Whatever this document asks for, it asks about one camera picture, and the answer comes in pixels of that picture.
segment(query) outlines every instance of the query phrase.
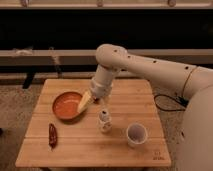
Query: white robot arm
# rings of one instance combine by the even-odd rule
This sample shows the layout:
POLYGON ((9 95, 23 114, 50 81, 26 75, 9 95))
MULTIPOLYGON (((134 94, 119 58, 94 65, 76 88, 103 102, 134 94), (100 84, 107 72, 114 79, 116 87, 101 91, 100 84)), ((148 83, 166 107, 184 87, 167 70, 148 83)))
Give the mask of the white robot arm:
POLYGON ((101 45, 96 51, 96 59, 99 65, 90 89, 96 98, 110 92, 111 83, 121 69, 168 88, 188 100, 197 91, 213 85, 211 69, 135 56, 120 46, 101 45))
POLYGON ((96 59, 99 65, 91 81, 90 93, 87 98, 83 97, 79 111, 85 110, 84 104, 89 104, 87 101, 91 102, 92 98, 107 96, 121 69, 138 74, 189 100, 178 148, 178 171, 213 170, 213 70, 135 56, 123 47, 109 44, 97 49, 96 59))

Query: wooden table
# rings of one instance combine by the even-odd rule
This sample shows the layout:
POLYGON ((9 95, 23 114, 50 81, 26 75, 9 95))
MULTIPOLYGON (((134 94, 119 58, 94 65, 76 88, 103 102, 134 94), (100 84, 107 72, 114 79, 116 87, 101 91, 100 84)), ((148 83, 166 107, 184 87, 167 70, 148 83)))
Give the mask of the wooden table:
POLYGON ((170 166, 171 160, 157 114, 150 84, 145 80, 114 80, 108 108, 112 130, 102 134, 98 128, 100 104, 93 104, 80 118, 70 123, 58 120, 52 103, 61 93, 89 88, 88 79, 46 80, 19 152, 17 167, 153 167, 170 166), (137 149, 129 148, 125 138, 132 122, 143 124, 148 141, 137 149), (48 145, 49 123, 58 131, 58 145, 48 145))

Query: red chili pepper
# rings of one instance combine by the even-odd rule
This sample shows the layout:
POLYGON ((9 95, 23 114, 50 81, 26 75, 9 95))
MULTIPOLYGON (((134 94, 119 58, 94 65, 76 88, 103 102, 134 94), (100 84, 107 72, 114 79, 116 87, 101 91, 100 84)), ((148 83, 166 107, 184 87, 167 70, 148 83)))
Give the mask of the red chili pepper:
POLYGON ((57 131, 52 123, 49 124, 49 145, 52 149, 57 145, 57 131))

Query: gray carpet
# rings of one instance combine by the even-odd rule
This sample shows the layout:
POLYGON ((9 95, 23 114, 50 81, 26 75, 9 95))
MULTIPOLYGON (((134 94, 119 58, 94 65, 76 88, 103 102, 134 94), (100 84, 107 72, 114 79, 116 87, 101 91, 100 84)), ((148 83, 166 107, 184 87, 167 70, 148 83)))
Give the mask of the gray carpet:
MULTIPOLYGON (((40 169, 16 168, 15 161, 21 147, 27 126, 29 124, 32 111, 36 105, 42 84, 31 85, 27 90, 22 89, 22 85, 0 85, 0 127, 4 129, 0 137, 0 171, 38 171, 40 169)), ((153 86, 153 92, 173 95, 168 91, 153 86)), ((166 108, 179 108, 168 99, 162 98, 158 103, 166 108)), ((178 144, 178 134, 182 121, 183 112, 162 112, 159 111, 165 137, 167 139, 169 152, 172 159, 170 168, 148 168, 149 171, 173 171, 176 161, 176 145, 178 144)), ((74 170, 142 170, 141 168, 129 169, 100 169, 84 168, 74 170)))

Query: cup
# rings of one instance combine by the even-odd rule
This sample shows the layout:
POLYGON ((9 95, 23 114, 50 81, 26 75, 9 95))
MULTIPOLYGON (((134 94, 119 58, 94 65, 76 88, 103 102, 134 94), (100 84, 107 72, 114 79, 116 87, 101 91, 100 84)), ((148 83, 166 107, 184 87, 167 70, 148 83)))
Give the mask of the cup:
POLYGON ((128 145, 135 148, 146 142, 148 133, 142 124, 132 123, 126 130, 126 136, 128 145))
POLYGON ((101 132, 106 133, 111 130, 111 117, 107 109, 103 109, 99 113, 99 128, 101 132))

